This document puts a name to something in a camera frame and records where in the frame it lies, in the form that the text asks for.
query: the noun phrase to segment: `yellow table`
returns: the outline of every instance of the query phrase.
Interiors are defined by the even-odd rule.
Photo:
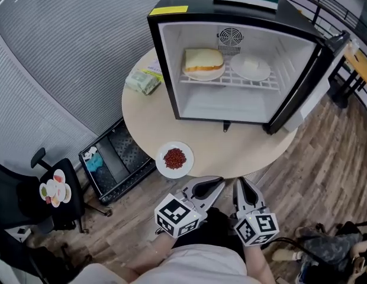
[[[339,88],[339,90],[332,96],[332,100],[340,108],[346,108],[348,106],[348,98],[352,93],[359,88],[361,90],[365,84],[367,84],[367,58],[358,50],[356,54],[352,54],[349,46],[345,50],[344,56],[341,58],[339,64],[335,67],[329,80],[333,80],[339,69],[343,66],[343,63],[347,60],[354,68],[352,74],[350,74],[348,80]],[[354,81],[354,79],[360,76],[357,82],[345,93],[346,89]]]
[[[134,68],[145,68],[156,57],[150,50]],[[255,172],[282,155],[297,132],[282,128],[268,135],[261,125],[233,123],[224,133],[222,122],[177,120],[164,83],[148,96],[125,86],[122,109],[132,138],[153,159],[169,141],[189,145],[194,154],[189,175],[194,177],[236,178]]]

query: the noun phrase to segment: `blue cloth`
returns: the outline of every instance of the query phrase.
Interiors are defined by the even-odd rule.
[[[88,171],[91,173],[95,172],[97,168],[103,165],[103,159],[99,153],[93,154],[90,160],[86,161]]]

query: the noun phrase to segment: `small white plate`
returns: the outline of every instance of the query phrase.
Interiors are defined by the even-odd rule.
[[[60,202],[64,201],[65,195],[66,195],[65,183],[64,184],[57,183],[56,184],[56,194],[55,194],[55,196],[57,197],[57,200],[59,200]]]
[[[250,69],[245,65],[246,59],[259,64],[257,69]],[[261,58],[249,54],[237,54],[230,62],[232,70],[240,77],[250,81],[263,81],[271,75],[271,67]]]
[[[45,188],[46,189],[46,193],[47,193],[47,196],[48,196],[47,185],[45,183],[42,183],[39,186],[39,194],[40,194],[41,198],[45,201],[47,196],[43,196],[43,194],[41,193],[41,189],[42,188]]]
[[[218,79],[224,74],[224,71],[226,70],[226,66],[223,63],[223,66],[219,69],[215,70],[196,70],[195,72],[187,72],[185,70],[185,65],[182,65],[182,72],[187,75],[187,77],[190,77],[191,79],[197,80],[197,81],[211,81],[214,79]]]
[[[178,169],[170,169],[166,167],[164,157],[170,149],[181,149],[185,154],[186,162]],[[156,166],[159,172],[171,179],[178,179],[179,177],[186,176],[192,169],[194,164],[194,155],[190,147],[185,143],[179,141],[168,142],[160,147],[156,155]]]
[[[53,207],[57,208],[60,206],[60,201],[56,196],[54,196],[53,198],[51,198],[51,204]]]
[[[56,194],[56,181],[49,179],[47,181],[47,194],[48,196],[50,196],[51,198],[54,197],[54,195]]]
[[[53,174],[53,180],[65,184],[65,174],[61,169],[57,169]]]
[[[70,186],[65,183],[65,189],[66,189],[66,195],[63,203],[68,203],[70,199],[72,198],[72,190],[70,189]]]

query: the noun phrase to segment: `mini fridge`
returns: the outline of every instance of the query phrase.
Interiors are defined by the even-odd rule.
[[[160,0],[148,16],[176,119],[262,125],[268,134],[296,129],[329,88],[328,76],[349,34],[324,39],[287,0],[271,11],[213,0]],[[222,76],[194,80],[183,73],[185,49],[216,49]],[[237,54],[270,67],[265,80],[247,80],[230,66]]]

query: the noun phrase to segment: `fridge shelf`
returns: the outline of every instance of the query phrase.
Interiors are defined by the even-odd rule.
[[[185,74],[181,74],[179,77],[180,83],[193,83],[193,84],[205,84],[205,85],[221,85],[221,86],[235,86],[239,88],[258,88],[258,89],[270,89],[273,91],[279,91],[279,84],[276,74],[271,71],[270,76],[264,81],[251,81],[240,77],[235,73],[230,66],[231,58],[224,59],[224,65],[226,70],[222,77],[211,81],[198,81],[188,77]]]

